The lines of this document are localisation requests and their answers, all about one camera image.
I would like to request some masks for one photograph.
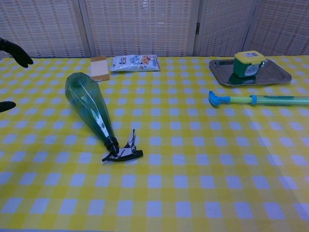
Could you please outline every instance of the plastic container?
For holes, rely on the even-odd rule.
[[[238,52],[234,57],[233,72],[238,77],[255,76],[266,60],[266,58],[257,51]]]

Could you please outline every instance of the table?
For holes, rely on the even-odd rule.
[[[288,85],[230,88],[214,57],[159,58],[161,72],[113,73],[100,88],[121,146],[144,157],[102,164],[104,144],[64,95],[90,59],[0,62],[0,228],[97,231],[309,230],[309,110],[221,105],[218,95],[309,95],[309,56],[270,57]]]

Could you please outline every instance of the metal tray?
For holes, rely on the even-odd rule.
[[[233,59],[217,59],[209,62],[209,68],[217,81],[226,86],[266,85],[289,83],[292,76],[275,64],[266,59],[256,76],[240,78],[233,73]]]

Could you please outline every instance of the chip bag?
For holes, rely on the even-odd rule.
[[[146,72],[160,71],[157,55],[117,56],[112,60],[113,72]]]

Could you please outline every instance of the cardboard piece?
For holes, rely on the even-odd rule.
[[[90,61],[92,80],[107,81],[110,79],[106,57],[93,57]]]

